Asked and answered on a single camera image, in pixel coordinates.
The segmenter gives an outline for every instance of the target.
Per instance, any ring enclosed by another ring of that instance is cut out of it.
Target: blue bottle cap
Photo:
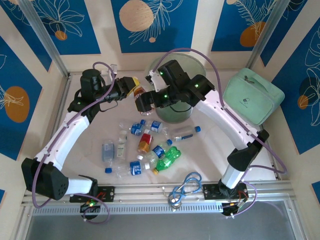
[[[107,167],[107,168],[104,170],[104,172],[105,172],[106,174],[110,174],[110,173],[112,173],[112,168],[111,168],[111,167]]]
[[[195,131],[196,131],[197,133],[201,131],[201,127],[200,127],[200,126],[196,126],[194,129],[195,129]]]
[[[168,139],[168,140],[166,141],[166,143],[167,143],[169,146],[171,146],[173,142],[172,142],[170,139]]]

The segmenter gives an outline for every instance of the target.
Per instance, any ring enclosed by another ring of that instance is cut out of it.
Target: blue bottle label
[[[151,131],[158,133],[159,132],[159,127],[162,123],[159,121],[153,121],[151,124]]]
[[[158,156],[158,158],[161,158],[161,156],[163,154],[165,154],[165,150],[160,146],[156,146],[154,149],[152,149],[152,151],[155,152],[155,154]]]
[[[181,140],[191,138],[192,136],[193,136],[193,134],[190,134],[190,135],[187,135],[187,136],[183,136],[183,137],[181,137]]]
[[[142,129],[142,125],[139,124],[139,123],[135,123],[135,124],[133,124],[132,127],[131,127],[131,133],[132,133],[133,135],[140,136],[140,134],[141,134],[141,129]]]
[[[141,174],[140,162],[139,161],[130,162],[130,171],[133,176]]]

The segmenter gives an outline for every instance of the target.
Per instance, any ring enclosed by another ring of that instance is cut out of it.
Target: clear plastic bottle
[[[171,145],[172,141],[170,139],[160,142],[154,149],[152,149],[152,151],[143,156],[143,161],[153,166],[157,163],[158,159],[160,159],[166,153],[166,151],[168,151]]]
[[[144,89],[144,87],[141,86],[141,85],[138,85],[133,91],[134,100],[136,100],[138,97],[140,97],[141,94],[143,94],[145,92],[146,92],[146,90]],[[140,114],[142,116],[148,116],[148,115],[152,114],[155,111],[155,108],[154,108],[153,104],[151,105],[151,108],[152,109],[150,111],[146,111],[146,112],[141,112],[140,111]]]
[[[160,121],[152,121],[152,120],[142,119],[140,121],[140,124],[144,125],[146,128],[150,129],[153,132],[162,133],[164,135],[169,134],[168,127]]]
[[[194,134],[199,133],[201,128],[199,126],[185,126],[182,128],[174,129],[171,133],[171,139],[175,142],[193,137]]]
[[[146,129],[144,125],[130,120],[122,120],[119,123],[119,127],[125,131],[130,131],[131,134],[136,136],[141,136]]]
[[[116,158],[126,160],[127,131],[121,130],[119,135],[118,146],[116,148]]]
[[[115,145],[111,140],[105,140],[102,144],[102,161],[106,174],[112,173],[112,164],[115,159]]]
[[[140,175],[146,170],[150,169],[148,162],[141,162],[139,159],[136,161],[122,162],[115,168],[116,175],[118,178]]]

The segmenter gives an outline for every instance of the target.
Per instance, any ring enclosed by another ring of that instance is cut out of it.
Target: plastic bottle
[[[159,158],[161,158],[172,145],[172,141],[160,142],[152,151],[144,155],[143,160],[151,165],[155,165]]]
[[[141,85],[138,85],[133,91],[134,100],[136,100],[138,97],[140,97],[141,94],[143,94],[145,92],[146,92],[146,90]],[[152,109],[150,111],[146,111],[146,112],[140,111],[140,114],[142,116],[148,116],[148,115],[152,114],[155,111],[153,104],[151,105],[151,108]]]
[[[185,126],[182,128],[172,130],[171,139],[175,142],[193,137],[194,134],[199,133],[201,128],[199,126]]]
[[[116,148],[116,158],[119,160],[126,160],[127,147],[127,131],[121,130],[119,135],[118,146]]]
[[[169,168],[180,156],[181,151],[179,151],[175,146],[171,147],[164,155],[164,158],[157,162],[156,167],[152,170],[152,172],[157,175],[160,171]]]
[[[115,145],[113,141],[106,140],[102,144],[102,161],[104,163],[106,174],[112,173],[112,163],[115,158]]]
[[[150,134],[150,130],[144,130],[144,134],[142,135],[137,151],[140,154],[146,154],[150,151],[151,143],[153,142],[154,137]]]
[[[146,128],[150,129],[153,132],[156,133],[163,133],[165,135],[168,135],[168,127],[165,126],[162,122],[160,121],[152,121],[152,120],[144,120],[142,119],[140,121],[140,124],[144,125]]]
[[[117,177],[123,178],[128,176],[140,175],[141,173],[145,172],[145,170],[150,169],[150,165],[148,162],[143,163],[140,160],[141,159],[132,161],[130,163],[123,162],[122,164],[118,164],[118,166],[115,168]]]
[[[140,123],[132,122],[130,120],[122,120],[119,124],[120,128],[125,131],[130,131],[131,134],[141,136],[146,127]]]

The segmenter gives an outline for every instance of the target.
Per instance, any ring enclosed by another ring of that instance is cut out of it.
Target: blue cable
[[[197,175],[199,177],[199,179],[197,179],[195,177],[190,177],[191,175]],[[176,204],[180,203],[181,199],[186,197],[187,194],[194,194],[194,193],[202,191],[201,180],[202,180],[202,177],[198,172],[194,171],[194,172],[189,173],[185,177],[185,179],[183,181],[183,184],[181,186],[175,186],[173,188],[172,192],[169,194],[168,198],[172,196],[173,199],[178,199],[177,201],[174,201],[174,202],[169,201],[169,204],[170,205],[176,205]],[[185,192],[185,185],[187,183],[189,183],[190,181],[196,182],[197,185],[198,185],[198,188],[196,190],[194,190],[194,191]]]

